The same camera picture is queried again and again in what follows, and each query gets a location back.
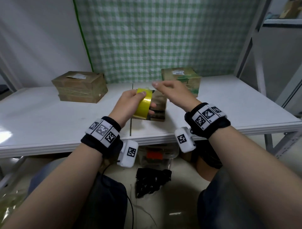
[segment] person's left arm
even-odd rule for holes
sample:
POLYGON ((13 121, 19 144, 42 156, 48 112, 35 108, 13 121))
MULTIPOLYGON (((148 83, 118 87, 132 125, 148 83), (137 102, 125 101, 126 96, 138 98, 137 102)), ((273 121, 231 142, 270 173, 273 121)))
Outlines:
MULTIPOLYGON (((123 128, 145 96, 146 93, 137 94, 136 90, 123 92, 109 117, 123 128)), ((3 229, 71 227, 84 205, 101 163, 102 154, 81 143, 28 196, 3 229)))

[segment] yellow packing tape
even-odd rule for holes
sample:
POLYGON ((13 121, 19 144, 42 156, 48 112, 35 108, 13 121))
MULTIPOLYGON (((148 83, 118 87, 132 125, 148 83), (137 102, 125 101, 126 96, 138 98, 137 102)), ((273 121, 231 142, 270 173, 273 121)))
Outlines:
POLYGON ((140 102, 140 104, 138 105, 138 108, 133 116, 137 117, 137 118, 147 119, 147 115, 149 112, 149 107, 150 107, 150 103, 151 103, 151 99, 152 99, 152 90, 138 88, 137 93, 140 93, 140 92, 146 92, 147 95, 140 102))

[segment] white plastic sensor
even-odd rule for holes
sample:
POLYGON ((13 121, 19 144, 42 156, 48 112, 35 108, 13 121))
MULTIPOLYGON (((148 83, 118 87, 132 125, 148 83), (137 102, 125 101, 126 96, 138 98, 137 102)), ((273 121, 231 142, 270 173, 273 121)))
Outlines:
POLYGON ((138 143, 132 140, 124 141, 123 148, 118 156, 117 164, 122 167, 131 168, 137 155, 138 143))
POLYGON ((191 128, 181 127, 176 129, 174 135, 182 152, 187 153, 196 148, 196 144, 192 138, 193 134, 191 133, 191 128))

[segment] cord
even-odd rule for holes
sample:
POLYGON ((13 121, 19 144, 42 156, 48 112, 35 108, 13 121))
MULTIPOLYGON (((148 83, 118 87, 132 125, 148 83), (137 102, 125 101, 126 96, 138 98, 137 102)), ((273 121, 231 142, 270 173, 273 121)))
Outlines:
MULTIPOLYGON (((110 189, 110 188, 119 189, 119 188, 117 188, 117 187, 108 186, 108 185, 106 185, 106 184, 104 183, 104 181, 103 181, 103 177, 104 177, 104 173, 105 173, 106 169, 108 169, 108 167, 109 167, 110 165, 112 165, 113 163, 109 164, 109 165, 104 169, 104 171, 102 172, 101 183, 102 183, 103 186, 105 186, 105 187, 108 188, 108 189, 110 189)), ((130 205, 131 205, 131 208, 132 208, 132 229, 133 229, 133 224, 134 224, 134 211, 133 211, 133 206, 132 206, 132 202, 131 202, 129 196, 127 195, 127 192, 126 192, 126 196, 127 196, 128 200, 129 200, 130 205)))

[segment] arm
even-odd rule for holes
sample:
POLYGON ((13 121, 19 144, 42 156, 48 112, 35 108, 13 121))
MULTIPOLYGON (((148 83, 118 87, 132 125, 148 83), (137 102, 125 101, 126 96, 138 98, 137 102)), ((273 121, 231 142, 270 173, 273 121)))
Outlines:
MULTIPOLYGON (((201 103, 179 81, 156 82, 153 86, 186 112, 201 103)), ((232 126, 218 129, 209 142, 267 225, 301 227, 302 180, 294 172, 232 126)))
MULTIPOLYGON (((124 92, 109 117, 124 127, 145 96, 146 93, 136 94, 135 90, 124 92)), ((101 162, 99 151, 81 143, 29 195, 3 229, 70 228, 84 205, 101 162)))

